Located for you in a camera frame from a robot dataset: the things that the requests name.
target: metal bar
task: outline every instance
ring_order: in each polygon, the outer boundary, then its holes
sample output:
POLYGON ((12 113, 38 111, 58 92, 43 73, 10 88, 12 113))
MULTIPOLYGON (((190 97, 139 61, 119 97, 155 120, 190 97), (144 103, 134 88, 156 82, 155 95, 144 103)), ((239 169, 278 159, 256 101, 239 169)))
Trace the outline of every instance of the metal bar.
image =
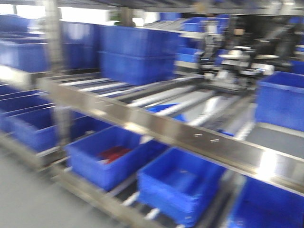
POLYGON ((202 155, 231 170, 251 176, 280 188, 304 195, 304 159, 232 137, 193 127, 168 117, 156 116, 143 109, 79 92, 72 87, 58 86, 50 79, 41 79, 42 89, 55 101, 61 101, 84 113, 121 125, 130 131, 148 134, 155 139, 202 155), (265 173, 265 159, 274 164, 265 173))
POLYGON ((59 150, 58 147, 37 153, 31 150, 29 147, 13 139, 9 133, 4 133, 1 131, 0 131, 0 145, 3 146, 8 151, 10 151, 11 153, 17 155, 28 166, 38 171, 46 169, 53 162, 60 160, 65 156, 65 153, 59 150))
POLYGON ((187 84, 195 83, 195 81, 196 81, 195 79, 197 80, 196 77, 189 77, 189 78, 179 78, 179 79, 171 80, 171 81, 165 82, 163 84, 160 84, 159 86, 155 86, 155 87, 146 89, 144 91, 139 91, 139 92, 135 92, 132 94, 116 97, 115 100, 127 103, 131 100, 136 100, 136 99, 139 99, 142 97, 147 97, 149 95, 159 93, 159 92, 162 92, 165 90, 169 90, 169 89, 176 88, 179 86, 184 86, 187 84))
POLYGON ((135 100, 133 103, 128 104, 128 106, 129 107, 146 106, 148 104, 152 104, 152 103, 155 103, 157 101, 164 100, 166 98, 171 98, 171 97, 176 96, 176 95, 181 95, 181 94, 184 94, 186 92, 191 92, 194 89, 195 89, 195 86, 188 85, 186 87, 175 88, 175 89, 171 89, 171 90, 168 90, 168 91, 163 91, 163 92, 160 92, 158 94, 154 94, 154 95, 151 95, 151 96, 147 96, 147 97, 135 100))
POLYGON ((196 106, 197 104, 200 104, 206 100, 208 100, 209 98, 213 97, 215 95, 216 92, 211 91, 208 92, 206 94, 203 94, 202 97, 198 97, 192 100, 188 100, 186 102, 182 102, 180 104, 171 106, 169 108, 166 108, 160 112, 157 112, 156 115, 159 116, 176 116, 179 115, 180 113, 186 111, 187 109, 190 109, 194 106, 196 106))
POLYGON ((143 215, 131 207, 126 207, 123 202, 113 198, 107 192, 99 189, 84 179, 71 172, 65 172, 59 164, 52 167, 54 179, 71 193, 92 204, 96 208, 123 221, 132 228, 165 228, 155 221, 145 220, 143 215))

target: stacked blue bins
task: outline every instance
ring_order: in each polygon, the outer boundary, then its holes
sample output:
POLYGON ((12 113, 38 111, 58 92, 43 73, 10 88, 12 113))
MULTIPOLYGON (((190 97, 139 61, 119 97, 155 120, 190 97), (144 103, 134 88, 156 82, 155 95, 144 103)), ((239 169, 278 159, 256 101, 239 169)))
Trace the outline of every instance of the stacked blue bins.
MULTIPOLYGON (((68 65, 70 68, 98 68, 98 51, 103 49, 99 39, 103 35, 102 28, 101 25, 62 21, 64 43, 76 44, 73 48, 81 49, 81 53, 73 57, 81 61, 81 65, 68 65)), ((72 56, 71 51, 73 50, 67 48, 66 55, 72 56)))
POLYGON ((169 149, 139 171, 139 201, 192 227, 216 194, 224 170, 189 152, 169 149))
POLYGON ((103 76, 133 85, 172 77, 178 33, 143 28, 106 26, 100 52, 103 76))
POLYGON ((304 131, 304 76, 276 72, 258 84, 256 121, 304 131))
POLYGON ((9 117, 12 136, 35 152, 55 147, 58 132, 52 112, 53 108, 49 107, 9 117))
POLYGON ((304 198, 248 178, 228 218, 228 228, 302 228, 304 198))
POLYGON ((96 186, 110 191, 139 168, 162 153, 167 146, 150 141, 140 144, 141 136, 119 127, 110 127, 65 147, 72 171, 96 186), (127 154, 107 164, 98 155, 110 148, 122 146, 127 154))
MULTIPOLYGON (((152 113, 157 113, 157 112, 160 112, 164 109, 167 109, 167 108, 170 108, 174 105, 178 105, 178 103, 175 103, 175 104, 160 104, 160 105, 157 105, 155 107, 152 107, 152 108, 149 108, 148 111, 152 112, 152 113)), ((177 115, 176 117, 174 117, 174 119, 176 120, 179 120, 179 121, 182 121, 182 122, 186 122, 186 119, 184 117, 183 114, 179 114, 177 115)))
POLYGON ((27 113, 53 105, 53 103, 41 98, 39 95, 29 95, 1 100, 0 129, 5 132, 11 132, 11 122, 8 120, 9 116, 27 113))
POLYGON ((44 42, 40 38, 1 38, 0 64, 31 73, 47 71, 44 42))
POLYGON ((15 14, 0 14, 0 31, 28 32, 30 19, 15 14))

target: metal rack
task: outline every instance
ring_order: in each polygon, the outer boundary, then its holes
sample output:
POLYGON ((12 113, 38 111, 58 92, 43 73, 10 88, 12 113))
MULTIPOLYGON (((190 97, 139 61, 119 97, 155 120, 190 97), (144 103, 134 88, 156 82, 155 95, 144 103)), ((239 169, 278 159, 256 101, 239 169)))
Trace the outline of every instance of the metal rack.
MULTIPOLYGON (((184 95, 186 92, 204 89, 205 87, 200 84, 199 79, 181 78, 146 89, 135 87, 121 88, 117 91, 116 86, 119 85, 113 81, 97 79, 94 74, 82 76, 79 76, 77 80, 75 76, 43 78, 41 88, 48 91, 50 98, 55 102, 74 107, 131 131, 150 135, 164 143, 200 154, 206 159, 239 173, 303 195, 303 178, 298 175, 304 168, 302 158, 273 151, 250 142, 239 141, 203 127, 181 123, 167 116, 151 114, 140 108, 160 104, 164 100, 172 100, 175 96, 184 95), (176 93, 170 90, 177 87, 180 90, 176 93), (116 90, 114 91, 115 98, 102 95, 105 91, 108 93, 111 88, 116 90), (273 157, 276 161, 271 176, 264 177, 261 173, 260 164, 264 157, 273 157)), ((223 111, 226 108, 237 105, 237 101, 240 100, 242 99, 239 97, 235 102, 231 101, 220 113, 224 114, 223 111)), ((176 109, 172 108, 171 111, 174 114, 169 111, 168 115, 174 116, 183 108, 182 105, 176 109)), ((206 119, 210 120, 212 116, 201 115, 192 122, 199 122, 202 126, 206 119)))

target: metal rail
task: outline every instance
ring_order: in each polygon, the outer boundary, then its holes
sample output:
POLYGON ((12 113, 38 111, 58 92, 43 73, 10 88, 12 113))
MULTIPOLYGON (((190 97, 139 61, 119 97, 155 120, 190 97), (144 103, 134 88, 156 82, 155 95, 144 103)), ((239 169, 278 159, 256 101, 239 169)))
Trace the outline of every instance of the metal rail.
MULTIPOLYGON (((91 92, 80 92, 72 86, 60 86, 51 78, 41 79, 41 88, 62 104, 118 124, 128 130, 150 135, 161 142, 179 146, 202 155, 229 169, 304 195, 304 159, 274 151, 253 143, 238 141, 202 127, 189 126, 166 116, 157 116, 138 107, 91 92), (265 168, 266 159, 273 163, 265 168)), ((136 96, 125 97, 134 100, 136 96)))

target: empty blue bin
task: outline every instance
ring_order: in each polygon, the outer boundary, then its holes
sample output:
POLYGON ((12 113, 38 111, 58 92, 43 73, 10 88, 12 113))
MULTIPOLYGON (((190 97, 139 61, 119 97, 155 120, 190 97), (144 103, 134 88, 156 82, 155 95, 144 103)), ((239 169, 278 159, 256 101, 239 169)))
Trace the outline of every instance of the empty blue bin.
POLYGON ((140 145, 140 139, 141 136, 136 133, 110 127, 73 142, 65 149, 70 156, 73 172, 109 191, 153 159, 160 150, 167 148, 153 141, 140 145), (99 153, 115 146, 123 146, 131 151, 109 164, 99 161, 99 153))
MULTIPOLYGON (((150 112, 157 113, 157 112, 160 112, 161 110, 164 110, 164 109, 166 109, 166 108, 170 108, 170 107, 172 107, 173 105, 177 105, 177 104, 178 104, 178 103, 175 103, 175 104, 163 104, 163 105, 160 104, 160 105, 157 105, 157 106, 155 106, 155 107, 149 108, 148 110, 149 110, 150 112)), ((182 121, 182 122, 186 122, 186 119, 185 119, 185 117, 184 117, 183 114, 177 115, 176 117, 174 117, 174 119, 179 120, 179 121, 182 121)))
POLYGON ((304 76, 275 72, 258 84, 256 121, 304 131, 304 76))
POLYGON ((105 26, 103 29, 104 51, 133 57, 174 56, 179 45, 179 33, 105 26))
POLYGON ((216 194, 225 168, 171 148, 138 174, 139 201, 186 227, 195 225, 216 194))
POLYGON ((175 57, 132 57, 100 53, 103 76, 132 85, 144 85, 164 81, 173 75, 175 57))
POLYGON ((90 116, 82 116, 74 119, 74 124, 71 126, 71 139, 75 140, 84 136, 87 132, 99 132, 111 127, 109 123, 97 120, 90 116))
POLYGON ((44 108, 8 118, 12 136, 35 152, 57 146, 57 126, 52 120, 52 108, 44 108))
POLYGON ((177 60, 184 61, 184 62, 197 63, 198 59, 199 59, 199 56, 196 54, 197 52, 198 52, 198 49, 182 47, 179 49, 177 60))
POLYGON ((228 228, 302 228, 304 198, 248 178, 228 218, 228 228))
POLYGON ((11 123, 8 116, 27 113, 38 109, 53 106, 50 101, 39 95, 29 95, 0 101, 0 129, 5 132, 11 131, 11 123))

